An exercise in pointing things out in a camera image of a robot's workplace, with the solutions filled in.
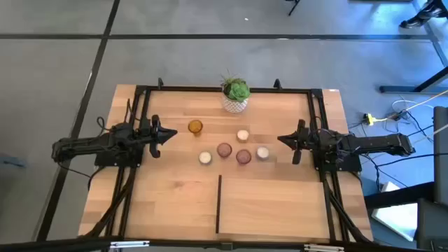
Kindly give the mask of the blue-grey floor object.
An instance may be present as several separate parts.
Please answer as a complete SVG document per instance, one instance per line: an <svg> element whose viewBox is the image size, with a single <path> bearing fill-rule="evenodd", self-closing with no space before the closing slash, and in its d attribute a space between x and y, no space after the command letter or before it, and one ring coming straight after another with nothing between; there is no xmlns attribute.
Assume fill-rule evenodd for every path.
<svg viewBox="0 0 448 252"><path fill-rule="evenodd" d="M20 168L25 168L27 166L24 160L4 153L0 153L0 164L13 165Z"/></svg>

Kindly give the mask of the black stand leg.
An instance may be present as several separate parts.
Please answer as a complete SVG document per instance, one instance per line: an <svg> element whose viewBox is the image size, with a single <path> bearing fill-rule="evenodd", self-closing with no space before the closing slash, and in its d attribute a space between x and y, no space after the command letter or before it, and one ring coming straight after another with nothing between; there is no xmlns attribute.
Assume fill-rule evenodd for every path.
<svg viewBox="0 0 448 252"><path fill-rule="evenodd" d="M291 2L292 6L288 12L288 16L291 16L295 9L297 8L298 4L301 2L301 0L285 0L286 2Z"/></svg>

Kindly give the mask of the black metal table frame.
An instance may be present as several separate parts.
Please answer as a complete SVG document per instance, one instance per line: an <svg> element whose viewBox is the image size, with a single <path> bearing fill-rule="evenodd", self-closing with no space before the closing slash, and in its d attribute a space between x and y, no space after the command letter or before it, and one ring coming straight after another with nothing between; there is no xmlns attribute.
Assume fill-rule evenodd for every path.
<svg viewBox="0 0 448 252"><path fill-rule="evenodd" d="M317 159L308 150L299 164L293 164L289 147L277 137L290 134L303 119L318 127L329 117L329 125L344 131L344 112L338 90L254 90L248 106L239 114L223 108L222 92L216 87L150 87L147 102L137 109L148 116L160 116L164 127L178 131L160 147L158 159L144 153L137 169L125 226L127 238L179 240L249 240L249 241L325 241L339 238L341 227L323 189L328 219L329 239L248 236L215 233L218 176L223 179L260 179L319 182ZM203 124L197 136L189 132L188 123ZM247 142L237 140L237 132L247 130ZM228 143L232 154L220 157L217 146ZM259 160L256 150L265 146L268 160ZM252 159L237 162L236 154L246 149ZM210 164L201 164L198 155L208 151Z"/></svg>

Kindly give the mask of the black rig crossbar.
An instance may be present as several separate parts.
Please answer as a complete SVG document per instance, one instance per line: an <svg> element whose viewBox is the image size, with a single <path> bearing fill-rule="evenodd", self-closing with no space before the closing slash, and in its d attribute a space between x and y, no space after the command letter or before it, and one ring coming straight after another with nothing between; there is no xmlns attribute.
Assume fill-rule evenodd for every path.
<svg viewBox="0 0 448 252"><path fill-rule="evenodd" d="M111 242L149 241L150 246L193 247L233 251L235 249L288 249L304 250L305 244L344 247L345 252L430 252L421 249L382 246L376 243L348 241L316 242L259 242L259 241L184 241L184 240L124 240L122 237L78 237L50 241L29 241L25 243L0 244L0 252L91 252L109 249Z"/></svg>

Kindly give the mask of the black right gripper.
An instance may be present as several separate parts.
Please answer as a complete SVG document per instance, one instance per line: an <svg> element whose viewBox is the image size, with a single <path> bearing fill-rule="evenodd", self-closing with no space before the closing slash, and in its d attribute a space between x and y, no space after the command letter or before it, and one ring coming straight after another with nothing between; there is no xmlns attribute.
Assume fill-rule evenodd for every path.
<svg viewBox="0 0 448 252"><path fill-rule="evenodd" d="M291 150L293 150L294 165L298 165L302 158L302 150L313 150L315 147L315 140L310 133L310 129L306 127L306 122L303 119L299 119L297 129L294 133L278 136L277 139L286 144Z"/></svg>

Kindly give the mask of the amber glass candle holder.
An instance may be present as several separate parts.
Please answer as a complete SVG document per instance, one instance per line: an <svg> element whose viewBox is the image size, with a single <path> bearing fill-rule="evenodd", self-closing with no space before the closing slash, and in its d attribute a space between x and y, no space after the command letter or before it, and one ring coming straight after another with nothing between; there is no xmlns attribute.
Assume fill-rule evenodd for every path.
<svg viewBox="0 0 448 252"><path fill-rule="evenodd" d="M203 124L200 120L191 120L188 123L188 130L195 136L199 135L203 129Z"/></svg>

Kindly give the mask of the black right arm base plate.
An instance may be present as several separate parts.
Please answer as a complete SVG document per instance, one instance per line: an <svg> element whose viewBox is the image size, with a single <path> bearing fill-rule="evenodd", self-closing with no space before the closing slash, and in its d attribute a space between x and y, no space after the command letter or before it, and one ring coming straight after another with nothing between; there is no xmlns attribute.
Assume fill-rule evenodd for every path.
<svg viewBox="0 0 448 252"><path fill-rule="evenodd" d="M359 172L361 170L358 154L342 144L319 146L313 150L318 168L324 172Z"/></svg>

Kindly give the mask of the white panel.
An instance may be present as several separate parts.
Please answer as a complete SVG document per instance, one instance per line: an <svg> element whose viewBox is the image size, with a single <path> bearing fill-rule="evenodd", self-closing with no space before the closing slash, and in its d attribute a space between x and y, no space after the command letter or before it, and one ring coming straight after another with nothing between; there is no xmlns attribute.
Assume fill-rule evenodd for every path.
<svg viewBox="0 0 448 252"><path fill-rule="evenodd" d="M409 203L382 208L370 208L371 217L409 242L417 231L418 204Z"/></svg>

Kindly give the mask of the purple glass candle holder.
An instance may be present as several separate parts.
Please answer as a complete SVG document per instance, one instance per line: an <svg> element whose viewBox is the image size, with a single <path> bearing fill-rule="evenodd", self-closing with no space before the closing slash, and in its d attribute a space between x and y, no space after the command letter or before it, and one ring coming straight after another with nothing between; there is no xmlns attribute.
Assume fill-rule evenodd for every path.
<svg viewBox="0 0 448 252"><path fill-rule="evenodd" d="M217 146L217 153L220 157L226 158L232 154L232 147L228 143L220 143Z"/></svg>
<svg viewBox="0 0 448 252"><path fill-rule="evenodd" d="M251 161L252 156L248 150L241 149L237 152L236 159L240 165L246 165Z"/></svg>

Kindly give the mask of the person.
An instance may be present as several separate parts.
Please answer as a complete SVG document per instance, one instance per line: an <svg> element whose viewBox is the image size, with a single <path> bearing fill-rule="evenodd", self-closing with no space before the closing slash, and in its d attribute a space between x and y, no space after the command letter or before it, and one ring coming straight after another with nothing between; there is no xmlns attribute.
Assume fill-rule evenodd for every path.
<svg viewBox="0 0 448 252"><path fill-rule="evenodd" d="M399 27L404 29L421 27L432 18L448 19L448 0L427 0L414 17L402 21Z"/></svg>

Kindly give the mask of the succulent in white patterned pot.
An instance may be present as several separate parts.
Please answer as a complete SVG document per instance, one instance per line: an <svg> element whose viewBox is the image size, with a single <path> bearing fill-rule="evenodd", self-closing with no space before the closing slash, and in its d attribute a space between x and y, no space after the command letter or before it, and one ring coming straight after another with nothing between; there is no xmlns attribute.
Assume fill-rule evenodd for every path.
<svg viewBox="0 0 448 252"><path fill-rule="evenodd" d="M223 108L230 113L243 112L251 95L247 82L236 76L222 76L220 86L223 94Z"/></svg>

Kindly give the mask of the dark grey box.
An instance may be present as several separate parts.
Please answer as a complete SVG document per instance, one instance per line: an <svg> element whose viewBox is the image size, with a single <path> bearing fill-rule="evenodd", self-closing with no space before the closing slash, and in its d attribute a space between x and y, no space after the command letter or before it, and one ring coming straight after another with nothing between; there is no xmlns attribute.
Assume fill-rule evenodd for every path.
<svg viewBox="0 0 448 252"><path fill-rule="evenodd" d="M419 199L417 209L417 248L448 252L448 206Z"/></svg>

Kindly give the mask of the raised wooden board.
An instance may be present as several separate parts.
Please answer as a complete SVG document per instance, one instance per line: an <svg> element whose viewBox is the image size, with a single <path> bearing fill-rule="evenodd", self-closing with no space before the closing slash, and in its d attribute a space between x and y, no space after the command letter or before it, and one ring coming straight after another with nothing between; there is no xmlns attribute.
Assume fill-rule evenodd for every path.
<svg viewBox="0 0 448 252"><path fill-rule="evenodd" d="M330 238L319 182L224 178L219 219L226 235Z"/></svg>

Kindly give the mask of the black desk leg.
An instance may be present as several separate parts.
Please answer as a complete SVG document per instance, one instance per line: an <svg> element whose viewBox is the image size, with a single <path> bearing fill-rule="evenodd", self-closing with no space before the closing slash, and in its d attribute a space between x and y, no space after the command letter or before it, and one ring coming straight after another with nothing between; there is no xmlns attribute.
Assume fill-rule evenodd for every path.
<svg viewBox="0 0 448 252"><path fill-rule="evenodd" d="M395 94L437 94L448 88L448 86L440 86L445 80L448 80L448 66L417 86L381 85L379 86L379 91L381 93Z"/></svg>

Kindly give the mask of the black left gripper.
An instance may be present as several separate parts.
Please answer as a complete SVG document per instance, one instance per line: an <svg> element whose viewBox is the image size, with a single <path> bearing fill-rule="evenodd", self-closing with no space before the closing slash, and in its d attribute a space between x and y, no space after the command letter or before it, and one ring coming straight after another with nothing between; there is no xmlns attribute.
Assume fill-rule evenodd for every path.
<svg viewBox="0 0 448 252"><path fill-rule="evenodd" d="M153 158L160 157L158 145L163 145L177 133L178 131L176 129L167 129L161 127L158 115L153 115L151 119L143 116L141 119L141 135L143 137L143 142L149 145L149 151Z"/></svg>

